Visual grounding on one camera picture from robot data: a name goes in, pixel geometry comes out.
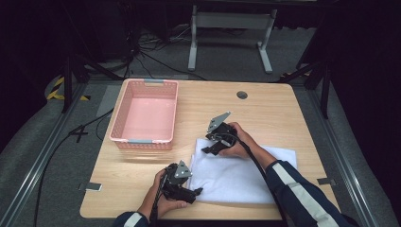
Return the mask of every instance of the person's left hand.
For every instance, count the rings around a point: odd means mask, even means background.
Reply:
[[[151,208],[153,206],[154,199],[157,194],[157,189],[159,188],[160,180],[162,179],[164,173],[165,173],[165,170],[162,169],[156,174],[156,177],[154,178],[153,186],[149,189],[148,193],[146,194],[146,196],[144,198],[144,201],[142,202],[141,207],[139,207],[139,209],[138,209],[138,212],[143,214],[144,216],[146,216],[148,221],[150,218]],[[187,206],[186,201],[169,201],[168,199],[166,199],[166,197],[163,195],[163,193],[161,193],[161,194],[162,195],[159,199],[159,202],[157,203],[158,204],[157,218],[161,218],[168,211],[185,208]]]

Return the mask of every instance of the metal stand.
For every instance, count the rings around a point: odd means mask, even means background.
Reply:
[[[266,46],[268,44],[271,29],[274,24],[277,10],[274,9],[270,14],[245,14],[245,13],[219,13],[219,12],[198,12],[197,6],[192,9],[192,41],[189,51],[188,70],[195,71],[197,61],[197,28],[198,27],[225,27],[225,28],[245,28],[245,29],[264,29],[265,36],[257,46],[259,54],[265,68],[265,72],[272,73]]]

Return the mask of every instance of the hand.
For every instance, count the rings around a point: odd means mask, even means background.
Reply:
[[[250,148],[254,148],[255,146],[258,146],[256,144],[256,142],[253,140],[253,138],[247,133],[245,132],[238,123],[236,122],[232,122],[232,123],[228,123],[228,125],[230,125],[231,127],[233,127],[234,129],[236,129],[236,135],[238,136],[238,138],[244,142],[248,147]],[[235,156],[239,156],[241,158],[247,159],[250,156],[248,155],[247,151],[244,149],[244,147],[242,147],[242,145],[239,144],[238,141],[236,141],[235,145],[230,147],[230,148],[226,148],[220,151],[219,155],[221,156],[229,156],[229,155],[235,155]]]
[[[149,189],[148,193],[146,194],[144,201],[142,202],[141,207],[139,207],[138,212],[143,214],[145,217],[147,217],[147,220],[149,221],[150,218],[150,213],[151,213],[151,208],[154,203],[154,199],[156,198],[157,190],[160,185],[160,180],[162,179],[163,175],[165,173],[165,170],[162,169],[160,170],[153,182],[153,186]],[[166,199],[166,197],[162,194],[158,201],[158,213],[157,213],[157,218],[161,218],[163,215],[165,215],[168,211],[179,209],[179,208],[185,208],[187,206],[186,201],[169,201]]]
[[[242,130],[242,128],[239,126],[238,123],[233,122],[229,123],[229,125],[236,129],[236,134],[238,138],[250,148],[254,158],[263,167],[263,169],[266,169],[267,166],[276,161],[276,158],[273,157],[268,151],[264,150],[262,147],[257,145],[256,142],[253,140],[253,138],[247,132]],[[222,149],[219,155],[221,156],[235,155],[244,159],[250,158],[248,152],[244,149],[244,147],[242,147],[242,145],[239,144],[238,141],[236,141],[234,146]]]

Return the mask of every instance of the white towel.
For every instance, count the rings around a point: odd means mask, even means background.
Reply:
[[[206,154],[202,148],[214,142],[197,139],[195,154],[192,155],[191,171],[187,187],[195,190],[202,187],[197,201],[274,203],[265,181],[251,159],[215,156]],[[297,168],[294,150],[264,147],[275,158],[288,161]]]

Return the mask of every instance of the navy jacket sleeve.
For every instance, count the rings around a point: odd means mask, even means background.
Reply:
[[[296,226],[352,226],[290,163],[276,161],[266,168],[266,175],[268,187]]]
[[[113,227],[148,227],[148,220],[141,213],[125,212],[115,219]]]

